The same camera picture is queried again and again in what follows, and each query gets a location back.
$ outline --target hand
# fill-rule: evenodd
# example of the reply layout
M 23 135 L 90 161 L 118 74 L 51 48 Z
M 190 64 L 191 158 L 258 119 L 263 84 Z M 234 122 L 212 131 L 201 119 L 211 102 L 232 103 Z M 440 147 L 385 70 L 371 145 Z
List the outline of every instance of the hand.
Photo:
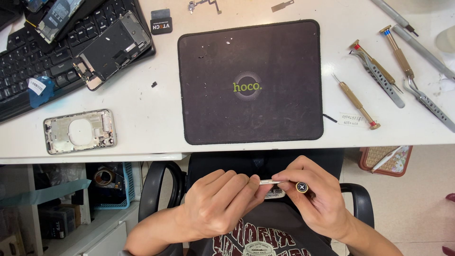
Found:
M 273 180 L 290 180 L 308 184 L 307 193 L 299 193 L 295 183 L 282 182 L 283 189 L 297 206 L 305 223 L 323 236 L 342 240 L 353 226 L 354 217 L 345 208 L 337 178 L 305 156 L 299 156 Z
M 191 234 L 191 241 L 224 235 L 262 203 L 271 188 L 259 186 L 257 175 L 248 178 L 232 170 L 217 170 L 193 184 L 177 216 L 182 225 L 187 225 L 185 232 Z

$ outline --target tile floor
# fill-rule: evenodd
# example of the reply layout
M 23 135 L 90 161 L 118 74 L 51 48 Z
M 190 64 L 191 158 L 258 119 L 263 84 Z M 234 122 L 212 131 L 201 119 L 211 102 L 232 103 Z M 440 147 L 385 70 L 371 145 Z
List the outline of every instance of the tile floor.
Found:
M 340 182 L 364 186 L 373 202 L 376 230 L 391 240 L 405 256 L 443 256 L 441 247 L 455 249 L 455 203 L 445 199 L 455 193 L 455 145 L 414 146 L 406 174 L 401 178 L 369 174 L 345 159 Z M 177 161 L 183 171 L 189 158 Z M 165 175 L 160 209 L 167 206 L 172 188 Z M 352 196 L 345 194 L 352 211 Z M 346 246 L 333 242 L 340 256 Z

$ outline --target keyboard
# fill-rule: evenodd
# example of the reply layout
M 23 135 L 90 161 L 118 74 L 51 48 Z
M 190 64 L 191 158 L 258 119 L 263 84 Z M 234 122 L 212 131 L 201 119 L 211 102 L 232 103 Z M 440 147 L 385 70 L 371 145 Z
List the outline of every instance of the keyboard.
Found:
M 73 31 L 52 52 L 43 53 L 25 28 L 9 35 L 7 51 L 0 53 L 0 123 L 33 110 L 27 92 L 28 80 L 32 77 L 47 76 L 55 83 L 54 96 L 48 102 L 85 86 L 73 68 L 72 58 L 128 10 L 139 17 L 150 34 L 138 0 L 107 0 L 92 15 L 76 23 Z M 151 47 L 130 65 L 155 52 L 152 41 Z

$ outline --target finger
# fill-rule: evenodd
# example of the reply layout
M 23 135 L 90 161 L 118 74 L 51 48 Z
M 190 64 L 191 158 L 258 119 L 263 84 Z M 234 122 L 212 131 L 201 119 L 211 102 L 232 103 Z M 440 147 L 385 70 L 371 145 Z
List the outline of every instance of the finger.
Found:
M 212 198 L 214 204 L 220 209 L 226 209 L 237 194 L 249 183 L 245 174 L 233 176 Z
M 210 193 L 210 195 L 215 195 L 220 191 L 220 189 L 228 183 L 237 173 L 233 170 L 229 170 L 221 175 L 218 179 L 213 181 L 212 183 L 207 184 L 206 191 Z
M 327 175 L 331 175 L 322 167 L 320 167 L 317 163 L 313 162 L 306 156 L 299 156 L 294 161 L 292 161 L 286 168 L 286 170 L 313 170 L 315 173 L 321 177 L 327 177 Z
M 305 219 L 313 220 L 314 217 L 316 217 L 319 214 L 316 208 L 305 196 L 305 194 L 302 194 L 295 189 L 294 183 L 285 181 L 279 183 L 277 186 L 286 192 L 288 197 L 292 200 L 297 209 L 300 211 L 300 214 L 302 215 L 302 218 L 304 220 Z
M 226 216 L 235 217 L 237 220 L 242 217 L 250 201 L 259 189 L 259 176 L 253 175 L 246 186 L 235 196 L 226 209 Z
M 223 174 L 224 174 L 223 170 L 221 170 L 221 169 L 216 170 L 216 171 L 209 173 L 209 174 L 205 175 L 204 177 L 198 179 L 194 184 L 198 183 L 201 185 L 207 185 L 209 183 L 212 183 L 219 177 L 221 177 Z
M 272 179 L 305 182 L 316 195 L 321 196 L 326 196 L 332 188 L 325 179 L 315 174 L 312 170 L 284 170 L 272 176 Z
M 250 202 L 248 203 L 245 211 L 243 212 L 243 216 L 253 210 L 256 206 L 260 205 L 264 202 L 265 196 L 267 193 L 272 189 L 273 184 L 261 185 L 259 186 L 256 193 L 254 193 L 253 198 L 251 198 Z

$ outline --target shift key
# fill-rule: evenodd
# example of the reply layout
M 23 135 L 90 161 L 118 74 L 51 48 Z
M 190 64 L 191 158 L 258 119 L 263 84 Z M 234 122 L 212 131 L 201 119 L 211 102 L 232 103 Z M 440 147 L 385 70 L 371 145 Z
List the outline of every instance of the shift key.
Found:
M 61 51 L 51 55 L 52 64 L 57 65 L 72 58 L 70 50 Z
M 61 63 L 59 65 L 55 65 L 51 67 L 51 74 L 53 77 L 56 77 L 57 75 L 61 73 L 66 73 L 69 70 L 73 69 L 73 60 L 67 60 L 64 63 Z

